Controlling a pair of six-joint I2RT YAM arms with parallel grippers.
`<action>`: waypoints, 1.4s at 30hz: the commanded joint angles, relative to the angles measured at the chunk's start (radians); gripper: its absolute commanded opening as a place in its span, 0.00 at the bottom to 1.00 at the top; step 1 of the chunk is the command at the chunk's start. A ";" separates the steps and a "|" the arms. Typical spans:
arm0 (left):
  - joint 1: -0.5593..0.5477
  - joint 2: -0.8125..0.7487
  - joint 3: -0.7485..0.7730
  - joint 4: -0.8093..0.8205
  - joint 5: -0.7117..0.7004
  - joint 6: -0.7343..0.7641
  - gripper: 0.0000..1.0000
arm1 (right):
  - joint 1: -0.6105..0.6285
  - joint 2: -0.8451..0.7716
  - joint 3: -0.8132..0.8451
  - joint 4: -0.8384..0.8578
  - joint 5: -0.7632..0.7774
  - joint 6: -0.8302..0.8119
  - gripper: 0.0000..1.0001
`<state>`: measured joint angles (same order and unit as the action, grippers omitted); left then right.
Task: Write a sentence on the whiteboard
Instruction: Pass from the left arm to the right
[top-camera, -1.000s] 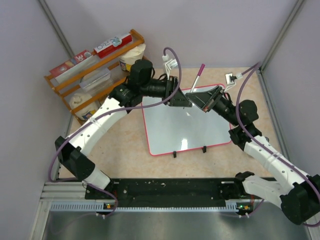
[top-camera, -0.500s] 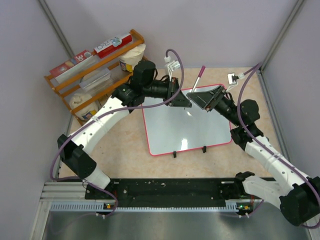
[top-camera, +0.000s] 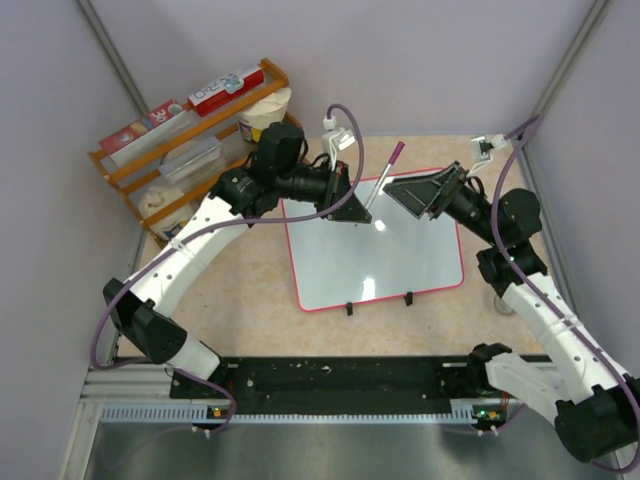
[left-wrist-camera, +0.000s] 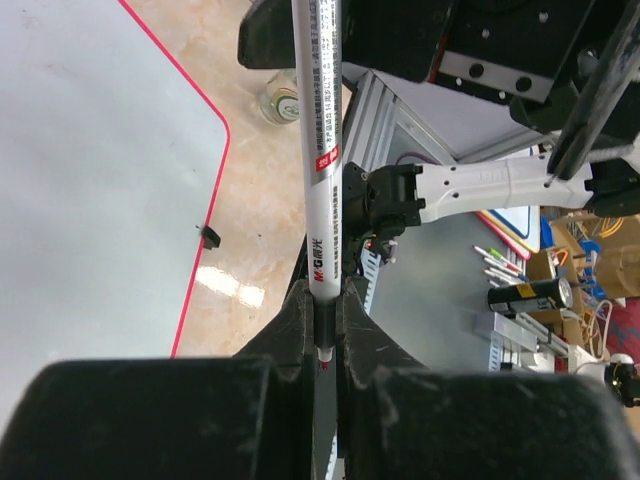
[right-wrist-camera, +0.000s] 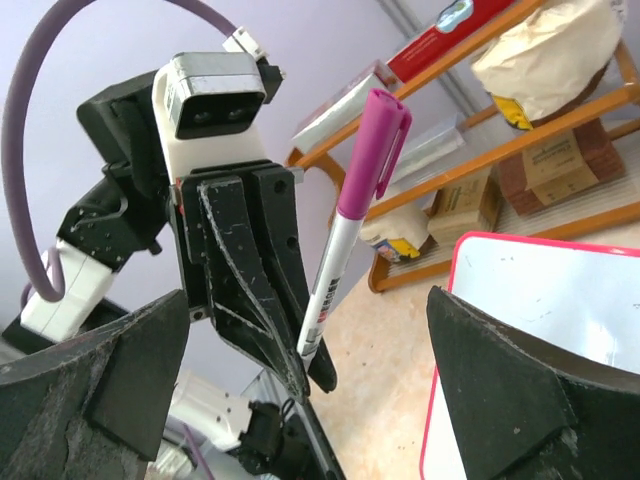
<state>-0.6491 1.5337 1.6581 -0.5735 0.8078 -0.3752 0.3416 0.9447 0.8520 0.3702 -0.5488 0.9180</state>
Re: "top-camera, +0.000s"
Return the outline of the magenta-capped whiteboard marker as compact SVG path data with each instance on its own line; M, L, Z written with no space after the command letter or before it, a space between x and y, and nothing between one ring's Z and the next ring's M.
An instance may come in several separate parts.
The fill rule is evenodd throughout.
M377 196L379 195L379 191L382 189L382 187L385 184L386 178L388 177L392 167L395 165L395 163L397 162L398 158L400 157L402 151L405 148L405 143L403 141L398 141L389 160L387 161L387 163L385 164L381 174L379 175L378 179L376 180L368 198L366 199L366 202L364 203L364 207L366 210L369 210L371 208L371 206L373 205L374 201L376 200Z

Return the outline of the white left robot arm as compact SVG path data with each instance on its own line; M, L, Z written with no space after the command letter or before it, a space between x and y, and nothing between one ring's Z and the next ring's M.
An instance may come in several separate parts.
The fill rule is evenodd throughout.
M220 356L172 318L180 299L204 269L236 238L263 222L280 200L307 203L319 218L368 224L371 215L358 199L349 167L322 154L305 162L304 131L275 122L261 134L246 164L224 172L191 220L146 267L126 282L103 289L117 331L156 365L192 375L205 396L226 387Z

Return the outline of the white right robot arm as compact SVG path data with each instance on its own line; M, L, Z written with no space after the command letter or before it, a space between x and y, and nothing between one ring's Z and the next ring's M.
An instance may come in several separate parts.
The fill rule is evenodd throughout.
M639 441L639 381L600 349L536 254L530 239L542 224L533 192L515 188L490 201L457 162L394 179L383 190L415 218L445 214L488 243L476 255L483 279L526 322L554 366L545 373L503 344L480 344L466 372L474 393L497 389L517 398L583 463Z

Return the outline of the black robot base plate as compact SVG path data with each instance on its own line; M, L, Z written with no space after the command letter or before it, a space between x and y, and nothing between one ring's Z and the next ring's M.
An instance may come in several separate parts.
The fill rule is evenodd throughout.
M245 414L437 413L466 399L502 410L517 404L475 383L464 356L226 357L209 381Z

